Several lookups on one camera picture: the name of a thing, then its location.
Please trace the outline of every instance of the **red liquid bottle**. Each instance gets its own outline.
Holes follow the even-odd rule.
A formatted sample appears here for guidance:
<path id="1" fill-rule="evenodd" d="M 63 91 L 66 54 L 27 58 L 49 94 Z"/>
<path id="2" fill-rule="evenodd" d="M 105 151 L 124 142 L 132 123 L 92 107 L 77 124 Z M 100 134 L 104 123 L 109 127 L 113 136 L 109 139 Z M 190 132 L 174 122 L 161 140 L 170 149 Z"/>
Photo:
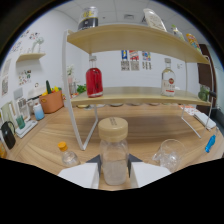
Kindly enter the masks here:
<path id="1" fill-rule="evenodd" d="M 96 56 L 89 56 L 90 69 L 86 72 L 86 89 L 88 97 L 103 95 L 102 73 L 96 67 Z"/>

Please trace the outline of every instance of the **wall shelf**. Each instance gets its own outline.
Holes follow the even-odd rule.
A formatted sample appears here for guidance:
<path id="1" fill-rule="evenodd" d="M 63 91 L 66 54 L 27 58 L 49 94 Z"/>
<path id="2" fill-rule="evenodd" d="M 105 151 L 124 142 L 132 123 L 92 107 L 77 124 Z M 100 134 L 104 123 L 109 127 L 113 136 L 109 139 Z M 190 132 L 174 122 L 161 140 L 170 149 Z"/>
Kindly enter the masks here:
<path id="1" fill-rule="evenodd" d="M 209 64 L 187 41 L 150 27 L 116 24 L 69 33 L 67 42 L 88 54 L 116 50 L 150 51 L 185 62 Z"/>
<path id="2" fill-rule="evenodd" d="M 156 87 L 107 87 L 103 89 L 103 96 L 88 98 L 83 92 L 71 99 L 72 106 L 83 104 L 112 104 L 112 103 L 180 103 L 210 106 L 210 102 L 200 100 L 196 95 L 175 90 L 174 97 L 161 95 L 161 88 Z"/>
<path id="3" fill-rule="evenodd" d="M 46 55 L 45 53 L 29 53 L 29 54 L 20 54 L 17 61 L 26 61 L 26 60 L 35 60 L 35 59 L 40 59 Z"/>

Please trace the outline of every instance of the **small bottle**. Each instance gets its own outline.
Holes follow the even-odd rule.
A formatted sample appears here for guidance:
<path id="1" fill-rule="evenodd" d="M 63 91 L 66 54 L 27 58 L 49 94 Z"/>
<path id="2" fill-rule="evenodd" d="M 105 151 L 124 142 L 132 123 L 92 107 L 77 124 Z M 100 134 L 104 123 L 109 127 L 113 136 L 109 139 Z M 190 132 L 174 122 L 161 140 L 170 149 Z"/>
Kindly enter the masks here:
<path id="1" fill-rule="evenodd" d="M 68 150 L 66 142 L 59 142 L 58 148 L 62 152 L 62 162 L 65 166 L 72 167 L 81 164 L 77 155 L 74 152 Z"/>
<path id="2" fill-rule="evenodd" d="M 176 76 L 171 70 L 171 59 L 165 58 L 166 68 L 162 72 L 161 94 L 174 96 Z"/>
<path id="3" fill-rule="evenodd" d="M 5 147 L 0 139 L 0 158 L 6 159 L 6 157 L 7 157 L 7 152 L 6 152 Z"/>
<path id="4" fill-rule="evenodd" d="M 209 139 L 208 144 L 207 144 L 206 147 L 205 147 L 205 151 L 206 151 L 207 153 L 210 152 L 212 146 L 215 144 L 215 139 L 216 139 L 216 136 L 217 136 L 217 134 L 218 134 L 218 131 L 219 131 L 219 128 L 216 127 L 215 134 Z"/>
<path id="5" fill-rule="evenodd" d="M 100 159 L 104 179 L 108 185 L 120 185 L 126 181 L 128 163 L 128 122 L 110 117 L 98 124 Z"/>
<path id="6" fill-rule="evenodd" d="M 90 69 L 86 72 L 86 88 L 88 97 L 103 95 L 102 73 L 96 67 L 96 56 L 89 56 Z"/>

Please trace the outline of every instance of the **drinking glass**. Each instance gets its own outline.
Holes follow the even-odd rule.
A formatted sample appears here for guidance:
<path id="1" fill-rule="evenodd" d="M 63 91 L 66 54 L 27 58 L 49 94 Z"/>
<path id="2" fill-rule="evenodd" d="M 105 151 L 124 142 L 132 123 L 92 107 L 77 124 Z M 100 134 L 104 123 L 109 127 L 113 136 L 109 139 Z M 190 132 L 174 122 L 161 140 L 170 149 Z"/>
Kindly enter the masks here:
<path id="1" fill-rule="evenodd" d="M 162 142 L 158 152 L 152 159 L 173 173 L 177 170 L 185 152 L 186 149 L 181 142 L 175 139 L 167 139 Z"/>
<path id="2" fill-rule="evenodd" d="M 19 126 L 19 129 L 23 129 L 25 127 L 25 122 L 23 120 L 23 116 L 20 115 L 16 118 L 17 124 Z"/>

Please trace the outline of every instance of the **white metal shelf frame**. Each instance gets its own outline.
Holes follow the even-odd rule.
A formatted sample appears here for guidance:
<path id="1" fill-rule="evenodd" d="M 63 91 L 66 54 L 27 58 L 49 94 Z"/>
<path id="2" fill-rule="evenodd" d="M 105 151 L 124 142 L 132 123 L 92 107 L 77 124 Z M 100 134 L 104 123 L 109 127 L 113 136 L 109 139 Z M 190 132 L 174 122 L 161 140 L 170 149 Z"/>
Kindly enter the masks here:
<path id="1" fill-rule="evenodd" d="M 67 44 L 67 36 L 69 34 L 73 33 L 71 30 L 66 30 L 64 32 L 64 36 L 63 36 L 63 44 L 62 44 L 62 74 L 63 74 L 63 81 L 64 81 L 64 92 L 65 92 L 65 96 L 66 96 L 66 99 L 69 101 L 68 103 L 68 111 L 69 111 L 69 115 L 70 115 L 70 118 L 71 118 L 71 122 L 72 122 L 72 126 L 73 126 L 73 129 L 74 129 L 74 132 L 75 132 L 75 135 L 76 135 L 76 139 L 78 141 L 78 144 L 79 144 L 79 147 L 81 150 L 85 150 L 87 145 L 88 145 L 88 142 L 92 136 L 92 133 L 98 123 L 98 115 L 97 115 L 97 107 L 96 105 L 94 105 L 94 112 L 95 112 L 95 122 L 86 138 L 86 141 L 84 142 L 84 144 L 82 143 L 82 140 L 81 140 L 81 137 L 80 137 L 80 134 L 79 134 L 79 131 L 78 131 L 78 127 L 77 127 L 77 124 L 76 124 L 76 120 L 75 120 L 75 116 L 74 116 L 74 112 L 73 112 L 73 108 L 72 108 L 72 105 L 71 105 L 71 102 L 70 102 L 70 94 L 69 94 L 69 87 L 68 87 L 68 80 L 67 80 L 67 72 L 66 72 L 66 44 Z M 208 61 L 209 61 L 209 65 L 210 65 L 210 69 L 211 69 L 211 62 L 210 62 L 210 59 L 208 56 L 205 56 Z M 188 71 L 187 71 L 187 62 L 186 63 L 186 91 L 188 90 Z M 214 91 L 214 86 L 213 86 L 213 73 L 212 73 L 212 69 L 211 69 L 211 74 L 212 74 L 212 91 Z M 182 115 L 181 115 L 181 119 L 196 133 L 196 135 L 199 137 L 199 138 L 202 138 L 204 133 L 205 133 L 205 130 L 207 128 L 207 125 L 208 125 L 208 121 L 210 119 L 210 114 L 211 114 L 211 109 L 212 109 L 212 103 L 213 103 L 213 98 L 211 100 L 211 105 L 210 105 L 210 111 L 209 111 L 209 116 L 208 116 L 208 120 L 206 122 L 206 125 L 204 127 L 204 130 L 203 130 L 203 133 L 202 135 L 200 135 L 183 117 L 184 115 L 184 109 L 185 109 L 185 105 L 183 107 L 183 110 L 182 110 Z"/>

